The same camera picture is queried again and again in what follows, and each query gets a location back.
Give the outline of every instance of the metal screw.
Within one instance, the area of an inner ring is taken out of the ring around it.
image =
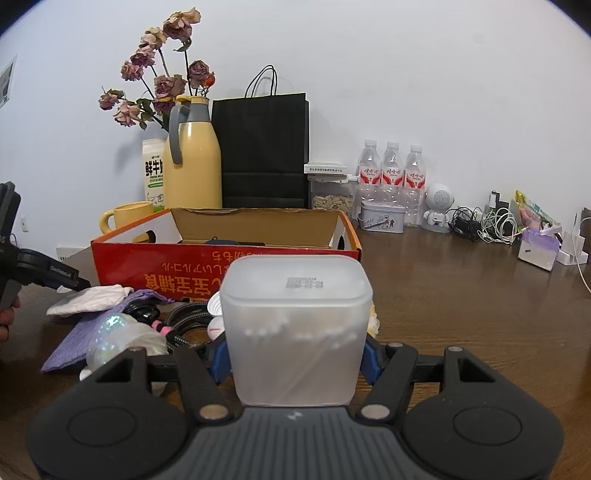
[[[224,405],[210,403],[199,409],[199,414],[206,420],[221,420],[229,415],[230,411]]]
[[[361,409],[361,415],[369,420],[383,420],[390,415],[390,409],[380,403],[370,403]]]

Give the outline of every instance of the picture on wall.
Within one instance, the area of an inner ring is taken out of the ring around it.
[[[0,74],[0,108],[4,106],[10,97],[10,83],[12,80],[12,75],[14,74],[15,63],[16,58],[14,58],[12,62],[10,62],[4,69],[2,74]]]

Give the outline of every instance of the gray ribbed panel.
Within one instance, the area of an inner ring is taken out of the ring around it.
[[[153,480],[368,479],[435,477],[408,458],[391,431],[356,423],[341,407],[247,408],[232,424],[199,430],[176,464],[153,476]]]

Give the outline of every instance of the white wire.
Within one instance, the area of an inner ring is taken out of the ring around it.
[[[506,224],[511,225],[511,234],[505,236],[503,230]],[[482,238],[486,243],[502,243],[511,245],[515,238],[520,235],[518,232],[517,221],[515,216],[509,211],[508,208],[501,207],[497,210],[491,210],[480,222],[482,229],[478,230],[478,236]],[[496,237],[492,236],[488,230],[492,229]]]
[[[583,222],[585,220],[589,220],[591,217],[586,217],[586,218],[581,218],[581,222],[579,223],[579,228],[581,228],[581,225],[583,224]],[[589,293],[591,293],[591,288],[589,288],[589,285],[587,285],[587,282],[585,281],[585,277],[583,276],[583,271],[581,270],[581,265],[579,265],[579,257],[577,255],[577,249],[574,247],[574,226],[577,223],[577,214],[574,214],[574,222],[573,222],[573,232],[570,235],[570,239],[573,241],[573,252],[574,252],[574,261],[577,262],[577,268],[579,269],[579,275],[581,275],[581,280],[583,280],[583,283],[585,284],[585,287],[587,287],[587,290],[589,291]]]

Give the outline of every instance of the white wall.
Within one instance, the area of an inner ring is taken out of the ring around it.
[[[0,180],[23,196],[21,245],[86,246],[98,216],[141,200],[141,140],[98,108],[143,30],[193,4],[44,0],[0,38],[18,60],[0,110]],[[353,166],[364,138],[423,145],[427,182],[461,205],[519,188],[566,225],[591,206],[591,39],[545,0],[201,0],[191,59],[239,96],[265,64],[307,92],[310,155]],[[170,70],[183,58],[165,46]]]

